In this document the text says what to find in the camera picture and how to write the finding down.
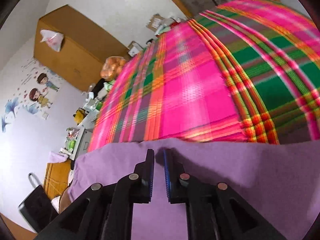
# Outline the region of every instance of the metal pin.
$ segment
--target metal pin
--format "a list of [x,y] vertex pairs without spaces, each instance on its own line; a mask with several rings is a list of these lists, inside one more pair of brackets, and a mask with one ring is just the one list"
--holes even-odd
[[182,174],[180,174],[180,179],[188,180],[188,179],[190,179],[190,175],[188,173],[182,173]]
[[218,189],[220,189],[220,190],[226,190],[227,188],[228,188],[228,185],[225,184],[224,182],[220,182],[218,184]]
[[129,179],[131,179],[131,180],[136,180],[136,179],[138,179],[138,178],[139,178],[139,175],[136,174],[136,173],[131,173],[131,174],[129,175]]
[[100,183],[93,183],[91,185],[91,189],[92,190],[99,190],[101,188],[101,184]]

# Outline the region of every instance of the plastic bag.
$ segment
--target plastic bag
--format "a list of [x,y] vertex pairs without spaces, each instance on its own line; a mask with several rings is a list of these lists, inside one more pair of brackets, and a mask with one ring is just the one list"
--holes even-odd
[[49,30],[41,30],[40,33],[42,35],[42,40],[40,42],[45,41],[45,43],[48,44],[48,46],[56,52],[59,52],[61,50],[61,44],[64,38],[64,35],[62,33],[57,33]]
[[123,57],[108,57],[102,67],[100,76],[106,81],[116,79],[127,61]]

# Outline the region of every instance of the brown wooden box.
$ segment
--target brown wooden box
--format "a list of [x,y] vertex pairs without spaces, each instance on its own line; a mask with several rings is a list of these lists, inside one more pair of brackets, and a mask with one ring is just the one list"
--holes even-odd
[[[60,52],[40,42],[41,29],[65,35]],[[127,52],[127,47],[110,33],[68,5],[38,21],[34,57],[81,91],[99,81],[107,57],[122,56],[129,60]]]

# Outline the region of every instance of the colorful plaid bedspread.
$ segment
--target colorful plaid bedspread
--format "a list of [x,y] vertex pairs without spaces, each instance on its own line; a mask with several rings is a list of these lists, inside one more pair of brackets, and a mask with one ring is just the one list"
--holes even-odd
[[320,33],[271,0],[236,0],[163,34],[125,66],[89,150],[168,137],[319,139]]

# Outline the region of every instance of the cartoon girl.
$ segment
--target cartoon girl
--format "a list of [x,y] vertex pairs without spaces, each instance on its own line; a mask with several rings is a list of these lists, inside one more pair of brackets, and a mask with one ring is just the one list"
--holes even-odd
[[52,103],[49,102],[48,98],[45,98],[45,96],[47,94],[48,94],[48,92],[45,95],[42,95],[37,88],[33,88],[30,91],[29,98],[31,101],[34,101],[34,102],[38,101],[38,103],[40,104],[41,107],[46,106],[47,108],[50,108]]
[[59,90],[59,88],[57,86],[55,86],[51,81],[49,81],[48,76],[47,76],[46,73],[41,73],[38,76],[37,82],[38,82],[38,84],[46,85],[48,88],[51,88],[51,89],[53,89],[53,90],[55,90],[57,92]]

